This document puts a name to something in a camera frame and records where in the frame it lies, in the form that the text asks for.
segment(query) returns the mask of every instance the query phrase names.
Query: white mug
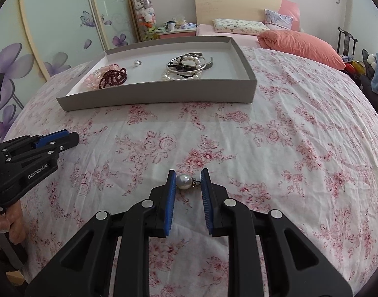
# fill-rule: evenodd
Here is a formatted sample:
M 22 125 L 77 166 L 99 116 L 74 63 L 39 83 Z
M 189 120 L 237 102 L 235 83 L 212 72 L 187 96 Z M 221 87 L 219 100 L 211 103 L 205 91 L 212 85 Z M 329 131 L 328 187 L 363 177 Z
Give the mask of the white mug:
M 168 30 L 169 31 L 174 31 L 175 29 L 175 22 L 167 22 Z

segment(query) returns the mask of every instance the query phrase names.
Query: silver screw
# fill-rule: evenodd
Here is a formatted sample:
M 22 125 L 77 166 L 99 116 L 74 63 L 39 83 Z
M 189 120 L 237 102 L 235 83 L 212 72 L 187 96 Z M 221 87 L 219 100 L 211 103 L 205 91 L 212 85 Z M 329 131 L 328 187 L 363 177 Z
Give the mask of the silver screw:
M 105 220 L 108 217 L 108 214 L 105 211 L 99 211 L 95 215 L 95 218 L 98 220 Z
M 235 207 L 236 204 L 237 204 L 237 202 L 236 202 L 236 200 L 234 200 L 234 199 L 226 199 L 226 200 L 224 201 L 224 204 L 225 204 L 225 206 L 227 206 L 227 207 Z
M 141 205 L 143 207 L 152 207 L 153 206 L 153 201 L 152 200 L 145 200 L 145 201 L 142 201 Z
M 270 215 L 275 218 L 275 219 L 280 219 L 282 218 L 282 212 L 280 210 L 272 210 L 270 212 Z

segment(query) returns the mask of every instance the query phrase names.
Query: box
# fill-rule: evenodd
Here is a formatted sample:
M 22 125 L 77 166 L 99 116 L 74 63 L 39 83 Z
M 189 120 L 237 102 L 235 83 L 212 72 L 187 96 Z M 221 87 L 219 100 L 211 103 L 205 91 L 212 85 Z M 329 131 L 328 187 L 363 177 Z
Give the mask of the box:
M 166 64 L 190 52 L 202 52 L 213 66 L 199 80 L 160 81 Z M 135 67 L 139 60 L 142 65 Z M 108 64 L 127 69 L 120 86 L 88 90 L 83 80 Z M 60 91 L 57 101 L 64 111 L 158 102 L 251 103 L 257 80 L 240 47 L 231 37 L 197 36 L 158 39 L 104 52 L 90 62 Z

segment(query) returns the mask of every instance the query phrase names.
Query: pink floral pattern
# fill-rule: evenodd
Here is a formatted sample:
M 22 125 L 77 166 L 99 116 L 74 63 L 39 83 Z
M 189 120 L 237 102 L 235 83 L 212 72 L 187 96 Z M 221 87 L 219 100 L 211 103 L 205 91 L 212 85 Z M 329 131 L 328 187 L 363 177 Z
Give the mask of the pink floral pattern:
M 5 139 L 66 128 L 80 143 L 22 198 L 27 280 L 97 211 L 128 210 L 165 184 L 169 169 L 199 179 L 207 167 L 214 183 L 251 209 L 282 210 L 360 290 L 378 266 L 378 116 L 337 70 L 242 50 L 258 80 L 252 104 L 65 113 L 56 95 L 86 64 L 44 84 Z M 149 247 L 151 296 L 227 296 L 227 240 L 210 237 L 203 218 L 199 188 L 177 191 L 170 236 Z

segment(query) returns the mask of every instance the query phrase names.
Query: headboard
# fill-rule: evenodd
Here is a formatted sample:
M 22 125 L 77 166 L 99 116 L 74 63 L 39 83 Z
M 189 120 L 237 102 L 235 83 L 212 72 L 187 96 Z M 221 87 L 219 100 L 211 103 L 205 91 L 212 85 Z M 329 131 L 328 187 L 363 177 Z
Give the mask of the headboard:
M 292 30 L 299 31 L 299 6 L 288 0 L 196 0 L 197 24 L 212 25 L 217 18 L 264 23 L 265 9 L 293 17 Z

